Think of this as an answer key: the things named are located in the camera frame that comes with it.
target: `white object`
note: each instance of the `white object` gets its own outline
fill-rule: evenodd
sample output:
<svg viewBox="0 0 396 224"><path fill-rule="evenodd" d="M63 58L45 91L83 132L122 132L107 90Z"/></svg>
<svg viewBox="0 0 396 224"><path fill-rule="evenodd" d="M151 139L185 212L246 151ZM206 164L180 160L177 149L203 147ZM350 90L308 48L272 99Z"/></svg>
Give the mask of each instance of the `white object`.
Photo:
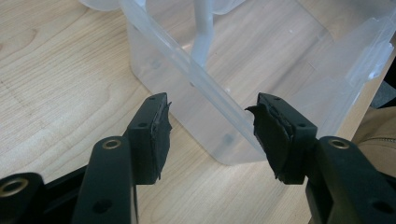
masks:
<svg viewBox="0 0 396 224"><path fill-rule="evenodd" d="M309 2L249 0L213 26L209 15L201 29L193 0L150 0L145 7L120 0L132 70L152 92L168 93L171 113L225 164L265 160L243 109L255 105L260 91L287 100L318 126L318 136L334 135L393 49L396 6ZM210 6L198 10L208 15ZM204 44L196 44L197 30L206 31ZM197 46L206 47L195 54Z"/></svg>
<svg viewBox="0 0 396 224"><path fill-rule="evenodd" d="M245 0L213 0L213 13L224 15L243 2L245 2Z"/></svg>

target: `wooden table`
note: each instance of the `wooden table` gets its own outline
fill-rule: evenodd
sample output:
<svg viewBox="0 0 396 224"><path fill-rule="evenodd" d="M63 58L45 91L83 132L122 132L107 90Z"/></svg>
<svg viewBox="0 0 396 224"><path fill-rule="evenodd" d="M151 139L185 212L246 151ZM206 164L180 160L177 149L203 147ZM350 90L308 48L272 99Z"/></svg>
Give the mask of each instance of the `wooden table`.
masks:
<svg viewBox="0 0 396 224"><path fill-rule="evenodd" d="M380 80L366 85L340 136L353 136ZM0 177L37 172L49 182L85 165L93 144L122 134L148 96L129 67L120 10L0 3ZM308 222L303 186L279 183L268 162L222 165L170 120L162 180L137 188L141 223Z"/></svg>

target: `white plastic tube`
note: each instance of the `white plastic tube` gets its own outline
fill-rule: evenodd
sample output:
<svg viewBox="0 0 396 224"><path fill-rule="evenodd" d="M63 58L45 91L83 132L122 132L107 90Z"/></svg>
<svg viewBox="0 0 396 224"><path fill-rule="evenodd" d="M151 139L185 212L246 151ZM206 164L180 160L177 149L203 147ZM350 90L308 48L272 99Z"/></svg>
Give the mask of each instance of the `white plastic tube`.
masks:
<svg viewBox="0 0 396 224"><path fill-rule="evenodd" d="M196 36L191 57L203 68L213 39L212 8L213 0L194 0Z"/></svg>

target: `transparent plastic container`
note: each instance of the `transparent plastic container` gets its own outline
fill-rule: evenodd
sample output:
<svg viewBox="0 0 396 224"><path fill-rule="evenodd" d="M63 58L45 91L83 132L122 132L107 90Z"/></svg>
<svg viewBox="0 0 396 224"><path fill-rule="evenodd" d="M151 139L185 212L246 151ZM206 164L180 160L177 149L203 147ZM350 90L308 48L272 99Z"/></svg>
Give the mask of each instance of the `transparent plastic container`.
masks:
<svg viewBox="0 0 396 224"><path fill-rule="evenodd" d="M245 0L213 0L213 13L224 15L241 5Z"/></svg>
<svg viewBox="0 0 396 224"><path fill-rule="evenodd" d="M297 108L318 137L334 135L393 50L388 0L247 0L214 17L213 2L202 23L196 3L119 1L134 74L151 92L166 91L171 113L224 164L265 160L244 110L259 92Z"/></svg>

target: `plastic container wall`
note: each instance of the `plastic container wall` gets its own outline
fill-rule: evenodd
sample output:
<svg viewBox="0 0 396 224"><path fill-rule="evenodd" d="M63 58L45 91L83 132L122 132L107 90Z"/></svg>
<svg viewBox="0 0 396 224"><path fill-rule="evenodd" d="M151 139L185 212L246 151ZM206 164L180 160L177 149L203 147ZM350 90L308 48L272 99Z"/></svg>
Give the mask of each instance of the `plastic container wall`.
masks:
<svg viewBox="0 0 396 224"><path fill-rule="evenodd" d="M265 160L252 116L243 110L255 105L259 92L287 100L318 126L318 136L336 134L364 83L379 74L393 49L395 4L238 4L214 17L204 69L190 56L197 30L192 0L148 0L145 8L120 0L134 74L152 92L168 92L171 113L225 164Z"/></svg>
<svg viewBox="0 0 396 224"><path fill-rule="evenodd" d="M245 0L213 0L213 13L224 15L243 2L245 2Z"/></svg>

